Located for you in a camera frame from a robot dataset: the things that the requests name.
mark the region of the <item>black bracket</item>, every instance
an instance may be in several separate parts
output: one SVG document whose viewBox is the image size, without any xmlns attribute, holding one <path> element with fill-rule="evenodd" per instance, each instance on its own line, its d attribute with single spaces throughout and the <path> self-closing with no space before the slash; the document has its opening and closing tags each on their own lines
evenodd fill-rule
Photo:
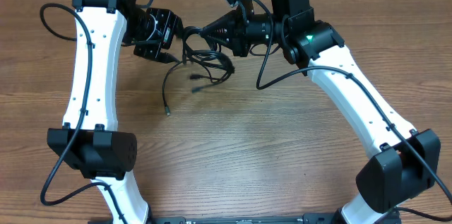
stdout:
<svg viewBox="0 0 452 224">
<path fill-rule="evenodd" d="M 74 129 L 49 129 L 47 144 L 60 156 L 74 133 Z M 75 143 L 64 158 L 83 177 L 115 177 L 123 179 L 136 161 L 136 137 L 131 133 L 103 131 L 97 126 L 94 131 L 81 129 Z"/>
<path fill-rule="evenodd" d="M 409 138 L 408 143 L 436 172 L 441 148 L 438 136 L 428 129 Z M 358 190 L 372 210 L 385 213 L 433 187 L 433 177 L 404 143 L 381 149 L 356 176 Z"/>
</svg>

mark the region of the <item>black end effector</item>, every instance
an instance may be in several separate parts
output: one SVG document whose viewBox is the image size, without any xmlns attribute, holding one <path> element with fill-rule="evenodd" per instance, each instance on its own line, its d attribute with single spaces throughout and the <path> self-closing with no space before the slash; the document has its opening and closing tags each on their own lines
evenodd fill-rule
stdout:
<svg viewBox="0 0 452 224">
<path fill-rule="evenodd" d="M 182 38 L 184 31 L 182 19 L 171 10 L 161 8 L 148 8 L 143 16 L 145 19 L 137 23 L 136 27 L 136 31 L 141 32 L 142 35 L 139 39 L 140 41 L 156 40 L 157 44 L 136 45 L 133 54 L 166 64 L 177 62 L 178 60 L 175 57 L 162 52 L 162 49 L 171 47 L 175 35 Z"/>
<path fill-rule="evenodd" d="M 441 148 L 438 136 L 428 129 L 415 133 L 408 143 L 436 172 Z M 385 144 L 381 150 L 356 177 L 358 190 L 372 210 L 385 213 L 433 187 L 434 178 L 404 143 L 394 147 Z"/>
<path fill-rule="evenodd" d="M 49 129 L 47 144 L 60 156 L 73 132 L 74 129 L 68 128 Z M 87 179 L 115 177 L 121 180 L 125 172 L 133 169 L 136 152 L 136 137 L 131 133 L 80 130 L 64 162 L 72 169 L 80 170 Z"/>
<path fill-rule="evenodd" d="M 270 20 L 266 14 L 254 14 L 251 0 L 226 1 L 237 8 L 204 27 L 200 36 L 231 49 L 236 57 L 246 57 L 252 45 L 268 43 Z M 275 32 L 279 35 L 280 23 Z"/>
</svg>

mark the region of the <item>black joint housing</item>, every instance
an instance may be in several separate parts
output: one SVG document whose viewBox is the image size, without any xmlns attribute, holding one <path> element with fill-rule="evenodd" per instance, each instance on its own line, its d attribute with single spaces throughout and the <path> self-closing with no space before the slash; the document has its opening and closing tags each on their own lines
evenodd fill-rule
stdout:
<svg viewBox="0 0 452 224">
<path fill-rule="evenodd" d="M 76 142 L 64 158 L 64 162 L 74 170 L 80 170 L 83 177 L 124 178 L 136 161 L 136 137 L 131 133 L 81 129 Z M 49 129 L 47 144 L 60 156 L 74 133 L 74 129 Z"/>
<path fill-rule="evenodd" d="M 438 136 L 428 129 L 409 138 L 408 143 L 436 172 L 441 148 Z M 434 178 L 403 142 L 381 149 L 356 176 L 358 190 L 372 210 L 385 213 L 433 187 Z"/>
<path fill-rule="evenodd" d="M 309 64 L 309 61 L 316 60 L 320 53 L 331 47 L 343 47 L 344 39 L 336 32 L 329 23 L 320 20 L 308 31 L 290 38 L 293 52 L 284 51 L 284 57 L 290 64 L 303 64 L 300 68 Z"/>
</svg>

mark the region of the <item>cable end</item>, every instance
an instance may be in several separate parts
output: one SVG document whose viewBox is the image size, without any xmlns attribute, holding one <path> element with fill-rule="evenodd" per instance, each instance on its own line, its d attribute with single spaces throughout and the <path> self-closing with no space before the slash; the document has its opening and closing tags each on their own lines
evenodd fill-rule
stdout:
<svg viewBox="0 0 452 224">
<path fill-rule="evenodd" d="M 204 78 L 204 76 L 200 75 L 200 74 L 191 74 L 190 75 L 190 80 L 198 80 L 198 79 L 201 79 L 201 78 Z"/>
<path fill-rule="evenodd" d="M 165 106 L 165 112 L 167 113 L 167 116 L 171 115 L 170 108 L 168 106 Z"/>
</svg>

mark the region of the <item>white arm segment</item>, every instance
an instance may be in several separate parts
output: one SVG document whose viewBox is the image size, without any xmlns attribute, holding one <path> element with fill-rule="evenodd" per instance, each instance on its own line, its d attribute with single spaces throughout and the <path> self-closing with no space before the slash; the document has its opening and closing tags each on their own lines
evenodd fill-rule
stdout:
<svg viewBox="0 0 452 224">
<path fill-rule="evenodd" d="M 126 172 L 124 179 L 121 181 L 113 177 L 96 177 L 91 182 L 105 182 L 111 185 L 119 209 L 121 209 L 128 224 L 146 224 L 149 206 L 140 195 L 133 171 Z M 108 208 L 112 212 L 113 224 L 123 224 L 122 220 L 119 219 L 119 215 L 114 208 L 112 198 L 108 191 L 103 186 L 97 187 L 99 187 L 100 192 L 102 192 L 107 202 Z"/>
<path fill-rule="evenodd" d="M 320 53 L 320 58 L 310 61 L 309 66 L 332 66 L 353 73 L 367 88 L 367 90 L 378 102 L 383 112 L 390 121 L 395 124 L 399 132 L 410 138 L 410 130 L 414 129 L 411 123 L 404 120 L 394 109 L 381 97 L 375 87 L 367 80 L 352 58 L 349 49 L 339 46 L 331 47 Z M 313 82 L 319 85 L 328 94 L 348 120 L 358 135 L 368 158 L 380 153 L 380 145 L 387 143 L 394 146 L 400 139 L 388 131 L 388 126 L 381 115 L 376 111 L 369 98 L 359 86 L 346 79 L 341 73 L 326 70 L 314 70 L 308 72 Z M 358 194 L 350 203 L 342 209 L 342 215 L 348 224 L 372 224 L 380 219 L 383 214 L 372 210 Z"/>
<path fill-rule="evenodd" d="M 127 20 L 119 12 L 107 13 L 106 8 L 85 7 L 78 12 L 90 31 L 93 47 L 93 73 L 91 76 L 90 92 L 86 110 L 88 111 L 81 129 L 93 130 L 96 124 L 103 124 L 107 131 L 117 131 L 118 120 L 116 115 L 116 82 L 119 61 L 119 49 L 127 28 Z M 85 90 L 86 72 L 88 69 L 88 47 L 83 29 L 76 21 L 77 26 L 77 53 L 74 69 L 71 99 L 63 125 L 71 123 L 75 129 L 83 91 Z M 127 172 L 121 181 L 112 177 L 96 177 L 91 182 L 106 182 L 111 186 L 119 209 L 129 224 L 145 224 L 148 219 L 149 206 L 140 195 L 133 171 Z M 99 190 L 105 198 L 113 215 L 113 224 L 122 224 L 111 196 L 104 187 Z"/>
<path fill-rule="evenodd" d="M 104 124 L 105 130 L 117 131 L 116 79 L 119 49 L 126 32 L 127 20 L 119 12 L 107 13 L 106 8 L 85 7 L 77 12 L 90 31 L 93 47 L 93 74 L 86 110 L 88 111 L 81 129 L 93 130 L 96 124 Z M 69 106 L 63 118 L 63 125 L 71 123 L 75 129 L 80 117 L 83 91 L 85 90 L 88 64 L 88 46 L 83 29 L 76 20 L 77 53 Z"/>
</svg>

